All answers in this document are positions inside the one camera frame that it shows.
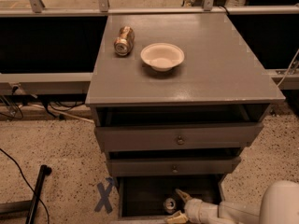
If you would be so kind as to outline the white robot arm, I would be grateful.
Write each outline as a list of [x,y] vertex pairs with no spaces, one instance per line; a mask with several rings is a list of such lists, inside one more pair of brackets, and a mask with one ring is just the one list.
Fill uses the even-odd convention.
[[222,201],[206,203],[177,189],[184,212],[167,217],[167,224],[299,224],[299,184],[280,180],[265,191],[259,207]]

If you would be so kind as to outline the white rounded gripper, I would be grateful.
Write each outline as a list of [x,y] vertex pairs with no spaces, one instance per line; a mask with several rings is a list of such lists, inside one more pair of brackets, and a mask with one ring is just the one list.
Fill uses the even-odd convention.
[[177,211],[165,219],[167,224],[186,224],[188,220],[196,224],[221,224],[216,204],[206,203],[200,199],[192,199],[187,192],[181,189],[176,189],[176,194],[185,202],[185,214]]

